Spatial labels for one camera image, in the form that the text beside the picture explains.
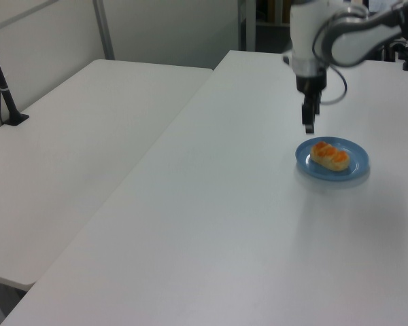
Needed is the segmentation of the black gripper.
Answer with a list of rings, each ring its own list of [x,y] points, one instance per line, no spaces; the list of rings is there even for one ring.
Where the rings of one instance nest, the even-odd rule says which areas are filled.
[[[314,105],[308,100],[304,100],[302,105],[302,124],[305,127],[305,132],[313,134],[315,115],[320,114],[322,91],[326,88],[327,84],[327,70],[320,68],[315,75],[304,76],[296,74],[295,77],[296,89],[304,94],[305,97],[315,99]]]

